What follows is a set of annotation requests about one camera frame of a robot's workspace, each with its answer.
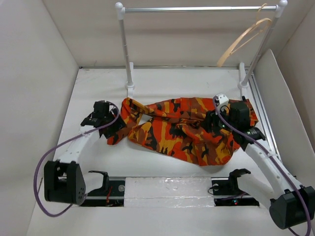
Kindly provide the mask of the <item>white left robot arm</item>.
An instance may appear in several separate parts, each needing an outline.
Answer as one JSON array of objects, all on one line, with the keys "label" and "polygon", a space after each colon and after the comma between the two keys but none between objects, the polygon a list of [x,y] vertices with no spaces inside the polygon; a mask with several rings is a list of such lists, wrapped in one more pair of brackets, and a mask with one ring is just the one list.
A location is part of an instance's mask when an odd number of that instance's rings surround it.
[{"label": "white left robot arm", "polygon": [[108,173],[93,168],[92,148],[101,137],[109,139],[125,125],[115,104],[96,101],[93,111],[82,120],[78,135],[69,139],[66,151],[45,164],[45,200],[80,205],[93,191],[99,195],[109,192]]}]

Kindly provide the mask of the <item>orange camouflage trousers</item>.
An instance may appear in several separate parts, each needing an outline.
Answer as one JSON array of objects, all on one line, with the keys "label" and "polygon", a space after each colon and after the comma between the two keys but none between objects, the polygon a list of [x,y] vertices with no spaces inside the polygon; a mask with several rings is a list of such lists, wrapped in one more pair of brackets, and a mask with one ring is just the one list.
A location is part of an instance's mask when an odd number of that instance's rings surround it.
[{"label": "orange camouflage trousers", "polygon": [[175,98],[149,105],[125,98],[120,115],[126,126],[108,138],[124,138],[144,148],[199,166],[225,165],[240,148],[231,131],[206,131],[202,121],[214,111],[211,98]]}]

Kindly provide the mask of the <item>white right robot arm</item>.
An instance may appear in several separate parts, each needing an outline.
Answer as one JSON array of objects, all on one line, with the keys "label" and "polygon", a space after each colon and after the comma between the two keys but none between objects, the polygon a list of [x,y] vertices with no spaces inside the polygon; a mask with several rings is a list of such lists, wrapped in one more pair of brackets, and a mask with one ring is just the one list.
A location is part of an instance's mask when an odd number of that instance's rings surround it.
[{"label": "white right robot arm", "polygon": [[224,129],[231,132],[241,149],[256,163],[269,184],[256,179],[247,169],[230,172],[227,187],[230,192],[249,194],[269,210],[269,214],[282,230],[306,223],[306,235],[311,233],[315,216],[315,190],[305,187],[283,165],[274,153],[265,135],[250,123],[250,109],[244,101],[232,104],[222,95],[213,99],[214,110],[202,122],[207,131]]}]

